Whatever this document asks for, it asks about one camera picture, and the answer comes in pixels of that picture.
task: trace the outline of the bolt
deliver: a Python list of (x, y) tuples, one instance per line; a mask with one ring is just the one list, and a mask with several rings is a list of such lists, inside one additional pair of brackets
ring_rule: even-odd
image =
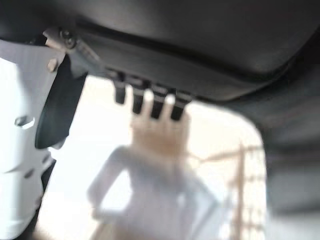
[(47, 67), (49, 72), (53, 73), (57, 69), (57, 66), (58, 66), (58, 60), (56, 58), (52, 58), (49, 60)]

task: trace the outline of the black plastic clip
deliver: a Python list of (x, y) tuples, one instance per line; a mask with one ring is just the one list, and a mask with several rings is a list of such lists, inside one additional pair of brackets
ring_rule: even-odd
[(136, 76), (127, 76), (126, 82), (131, 84), (133, 87), (133, 108), (132, 111), (135, 114), (140, 114), (142, 110), (142, 105), (144, 103), (145, 89), (147, 88), (147, 83)]
[(192, 101), (193, 97), (182, 91), (176, 91), (175, 93), (175, 103), (171, 113), (171, 119), (174, 121), (179, 121), (184, 113), (185, 106)]
[(115, 87), (115, 102), (124, 104), (126, 99), (126, 83), (125, 75), (122, 72), (109, 69), (107, 77), (113, 81)]
[(158, 84), (153, 84), (151, 89), (154, 96), (151, 117), (153, 119), (158, 119), (162, 112), (162, 108), (168, 94), (168, 89)]

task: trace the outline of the screw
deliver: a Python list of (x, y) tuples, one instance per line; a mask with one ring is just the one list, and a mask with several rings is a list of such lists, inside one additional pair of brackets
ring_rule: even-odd
[(57, 69), (57, 66), (58, 66), (58, 60), (56, 58), (52, 58), (49, 60), (47, 67), (49, 72), (53, 73)]
[(67, 49), (73, 49), (77, 44), (76, 37), (69, 30), (61, 30), (60, 37), (63, 39)]

